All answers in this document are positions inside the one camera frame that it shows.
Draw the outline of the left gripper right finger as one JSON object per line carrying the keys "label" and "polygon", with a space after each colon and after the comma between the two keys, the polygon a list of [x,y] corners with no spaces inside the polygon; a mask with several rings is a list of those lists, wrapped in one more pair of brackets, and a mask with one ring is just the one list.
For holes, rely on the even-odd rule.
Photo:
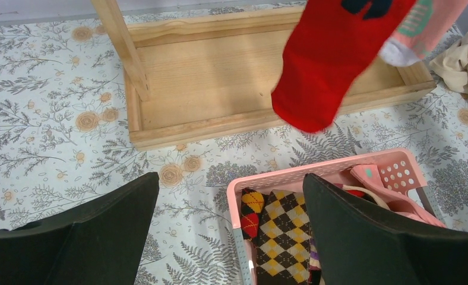
{"label": "left gripper right finger", "polygon": [[302,187],[326,284],[468,284],[468,232],[403,217],[313,173]]}

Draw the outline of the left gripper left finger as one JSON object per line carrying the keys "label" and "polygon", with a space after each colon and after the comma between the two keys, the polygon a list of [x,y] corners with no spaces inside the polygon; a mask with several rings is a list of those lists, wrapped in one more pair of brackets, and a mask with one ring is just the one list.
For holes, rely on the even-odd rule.
{"label": "left gripper left finger", "polygon": [[14,284],[134,284],[159,177],[118,189],[14,231],[26,239]]}

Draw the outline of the brown argyle sock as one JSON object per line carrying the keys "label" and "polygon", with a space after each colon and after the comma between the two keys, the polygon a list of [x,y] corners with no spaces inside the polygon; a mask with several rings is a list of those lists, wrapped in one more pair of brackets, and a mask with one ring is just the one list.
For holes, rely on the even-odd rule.
{"label": "brown argyle sock", "polygon": [[307,284],[310,239],[303,193],[273,190],[255,240],[257,284]]}

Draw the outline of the pink plastic basket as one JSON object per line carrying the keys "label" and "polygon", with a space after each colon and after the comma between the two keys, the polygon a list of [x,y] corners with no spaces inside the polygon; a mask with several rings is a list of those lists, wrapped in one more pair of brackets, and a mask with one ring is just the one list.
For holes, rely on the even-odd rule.
{"label": "pink plastic basket", "polygon": [[268,194],[274,189],[302,192],[303,177],[307,173],[317,174],[333,183],[357,185],[358,181],[350,174],[350,168],[358,164],[376,165],[383,184],[388,189],[400,192],[405,196],[410,196],[412,191],[416,191],[420,205],[440,221],[444,221],[442,212],[416,157],[405,148],[375,151],[238,178],[231,181],[226,194],[238,263],[241,268],[241,284],[256,284],[257,282],[255,273],[256,250],[251,242],[243,239],[241,231],[239,209],[242,190],[249,188],[263,194]]}

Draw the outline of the black red yellow argyle sock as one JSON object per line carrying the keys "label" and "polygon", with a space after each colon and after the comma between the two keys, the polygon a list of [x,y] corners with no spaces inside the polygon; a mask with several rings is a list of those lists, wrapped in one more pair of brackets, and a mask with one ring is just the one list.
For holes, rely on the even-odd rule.
{"label": "black red yellow argyle sock", "polygon": [[265,207],[266,195],[253,189],[242,190],[240,223],[245,240],[252,241],[258,236],[261,212]]}

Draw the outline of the wooden hanger stand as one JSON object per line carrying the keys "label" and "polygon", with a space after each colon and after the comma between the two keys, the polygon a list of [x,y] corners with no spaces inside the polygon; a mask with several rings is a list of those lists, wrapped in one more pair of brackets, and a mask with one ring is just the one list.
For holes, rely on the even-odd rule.
{"label": "wooden hanger stand", "polygon": [[124,68],[137,150],[283,125],[270,93],[303,7],[127,24],[116,1],[92,4]]}

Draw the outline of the pink sock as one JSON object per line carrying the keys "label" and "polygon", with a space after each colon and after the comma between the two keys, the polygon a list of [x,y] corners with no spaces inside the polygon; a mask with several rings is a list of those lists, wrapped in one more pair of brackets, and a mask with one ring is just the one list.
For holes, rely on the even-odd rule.
{"label": "pink sock", "polygon": [[458,19],[468,0],[418,0],[378,56],[395,67],[423,60]]}
{"label": "pink sock", "polygon": [[413,201],[410,202],[407,196],[384,186],[378,167],[375,164],[353,166],[350,173],[366,189],[381,198],[391,211],[410,219],[428,223],[426,211],[423,208]]}

